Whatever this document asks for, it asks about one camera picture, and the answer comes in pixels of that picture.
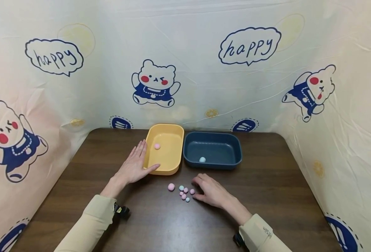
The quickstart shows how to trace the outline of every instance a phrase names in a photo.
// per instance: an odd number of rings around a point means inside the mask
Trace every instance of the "beige sleeve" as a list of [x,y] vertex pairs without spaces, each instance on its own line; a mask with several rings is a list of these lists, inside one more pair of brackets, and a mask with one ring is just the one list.
[[258,214],[240,226],[239,233],[250,252],[291,252]]
[[91,252],[112,223],[115,199],[95,195],[54,252]]

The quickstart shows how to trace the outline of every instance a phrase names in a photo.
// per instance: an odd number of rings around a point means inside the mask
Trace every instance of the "bear face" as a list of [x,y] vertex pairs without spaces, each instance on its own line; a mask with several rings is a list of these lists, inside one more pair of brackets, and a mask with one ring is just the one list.
[[171,88],[174,83],[176,68],[169,66],[156,66],[149,59],[143,62],[138,80],[141,84],[155,90]]
[[13,109],[0,101],[0,147],[15,146],[23,139],[23,125]]
[[332,92],[334,92],[335,85],[332,82],[332,74],[334,74],[335,70],[336,66],[329,65],[325,69],[312,73],[307,78],[307,85],[317,105],[323,104]]

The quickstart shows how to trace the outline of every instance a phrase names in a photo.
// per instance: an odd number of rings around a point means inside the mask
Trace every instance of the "brown table surface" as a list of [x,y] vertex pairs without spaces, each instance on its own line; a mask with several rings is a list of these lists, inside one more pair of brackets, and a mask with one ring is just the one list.
[[[101,192],[147,130],[100,128],[92,131],[34,215],[12,251],[53,251]],[[235,170],[194,169],[183,161],[172,176],[149,175],[127,186],[118,203],[128,220],[115,221],[94,251],[247,251],[232,240],[237,224],[222,210],[191,199],[178,186],[206,173],[258,213],[293,252],[340,252],[341,248],[295,162],[275,133],[233,133],[243,161]],[[176,190],[169,192],[167,185]]]

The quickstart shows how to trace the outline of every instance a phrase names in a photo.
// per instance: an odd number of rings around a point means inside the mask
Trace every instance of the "wrist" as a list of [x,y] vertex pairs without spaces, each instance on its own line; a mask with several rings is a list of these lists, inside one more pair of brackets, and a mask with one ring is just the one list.
[[243,226],[252,217],[249,210],[233,196],[224,204],[223,210],[228,212],[240,226]]
[[108,181],[106,187],[104,187],[103,191],[101,191],[100,196],[117,198],[127,184],[128,183],[126,183],[124,180],[112,177]]

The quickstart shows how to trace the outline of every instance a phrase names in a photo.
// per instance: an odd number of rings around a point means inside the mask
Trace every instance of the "clay ball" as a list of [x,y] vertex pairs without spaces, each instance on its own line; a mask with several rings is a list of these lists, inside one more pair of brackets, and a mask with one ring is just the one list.
[[176,187],[176,186],[175,186],[173,183],[170,183],[170,184],[167,186],[167,189],[169,189],[169,191],[173,191],[175,187]]

